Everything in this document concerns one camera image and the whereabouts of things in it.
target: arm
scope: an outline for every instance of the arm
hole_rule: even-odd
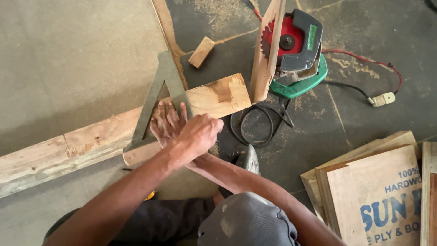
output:
[[[197,157],[187,167],[232,193],[250,191],[280,207],[296,227],[302,245],[346,245],[305,205],[268,179],[208,153]]]
[[[180,127],[179,123],[182,121],[165,127],[173,129]],[[195,116],[182,124],[186,126],[179,137],[169,141],[158,154],[80,208],[49,236],[44,246],[107,245],[164,178],[205,153],[215,143],[223,126],[221,120],[208,115]]]

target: wooden board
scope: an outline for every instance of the wooden board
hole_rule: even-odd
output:
[[[188,90],[187,97],[194,115],[210,113],[217,119],[251,106],[241,74]],[[162,101],[170,100],[171,98],[165,98]],[[158,114],[158,109],[155,109],[153,115],[157,117]],[[123,153],[123,159],[126,165],[135,165],[148,160],[160,149],[159,144],[154,142]]]
[[[210,40],[208,37],[204,37],[202,42],[200,42],[197,49],[194,51],[194,53],[191,55],[188,62],[195,66],[196,68],[199,68],[205,58],[209,55],[209,53],[214,48],[214,41]]]
[[[273,29],[269,60],[265,58],[261,50],[261,35],[263,34],[265,27],[269,22],[272,22],[272,20],[275,20],[275,26],[282,26],[284,11],[285,0],[272,0],[267,8],[266,14],[263,16],[263,20],[261,21],[257,42],[255,43],[255,57],[253,59],[252,77],[250,79],[249,88],[249,96],[252,103],[258,103],[267,98],[269,86],[276,70],[281,29]]]
[[[344,164],[350,166],[361,213],[360,218],[350,218],[350,223],[356,223],[352,220],[364,223],[361,225],[366,231],[369,245],[418,246],[422,180],[414,146],[401,146],[337,165]],[[316,170],[318,175],[321,172],[323,169]],[[338,187],[331,186],[330,189],[346,187],[347,184],[340,184]],[[328,193],[322,192],[324,203],[326,196]],[[351,197],[344,197],[343,207],[336,207],[335,211],[349,210],[349,199]],[[328,215],[331,211],[327,209],[325,212],[328,219],[335,216]]]
[[[377,139],[370,143],[367,143],[359,148],[354,149],[353,151],[350,151],[340,157],[333,159],[332,161],[322,164],[317,168],[324,168],[354,158],[369,155],[374,152],[387,150],[396,146],[400,146],[402,144],[412,144],[415,147],[416,156],[418,157],[418,159],[421,158],[420,149],[417,147],[417,143],[414,139],[413,133],[411,131],[399,131],[384,139]],[[313,204],[317,217],[320,220],[326,222],[325,211],[323,209],[319,185],[317,183],[316,170],[311,169],[308,172],[301,174],[301,179],[311,200],[311,203]]]
[[[321,183],[330,189],[325,207],[332,215],[329,227],[349,246],[367,246],[366,233],[360,220],[360,205],[355,190],[354,177],[346,164],[321,169]]]
[[[220,118],[250,106],[241,74],[187,91],[195,114]],[[0,157],[0,198],[120,155],[142,107]],[[159,145],[149,146],[159,151]]]
[[[437,143],[423,143],[420,245],[437,245]]]

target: white plug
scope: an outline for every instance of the white plug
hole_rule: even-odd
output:
[[[376,108],[392,103],[395,101],[395,99],[396,99],[395,94],[393,94],[393,92],[389,92],[374,98],[368,98],[367,100]]]

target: finger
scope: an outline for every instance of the finger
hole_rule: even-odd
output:
[[[180,103],[180,122],[182,124],[182,126],[185,126],[187,124],[187,106],[185,105],[185,103],[181,102]]]
[[[158,127],[158,121],[156,120],[155,117],[152,117],[150,119],[150,130],[152,131],[153,135],[156,137],[158,141],[160,140],[160,138],[163,137],[163,133]]]
[[[160,110],[159,120],[163,126],[164,134],[165,134],[166,132],[168,132],[170,125],[167,120],[167,116],[165,112],[165,103],[163,101],[160,101],[158,103],[158,109]]]
[[[218,133],[222,132],[223,125],[224,125],[223,120],[221,120],[221,119],[214,119],[214,121],[215,121],[216,130],[218,131]]]
[[[168,102],[167,120],[171,126],[175,128],[179,127],[179,117],[177,118],[176,109],[172,102]]]

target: power tool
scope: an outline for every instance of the power tool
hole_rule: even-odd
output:
[[[311,15],[294,9],[285,13],[276,63],[269,92],[281,98],[295,98],[325,79],[328,68],[322,53],[323,25]],[[269,59],[275,21],[264,27],[261,50]]]

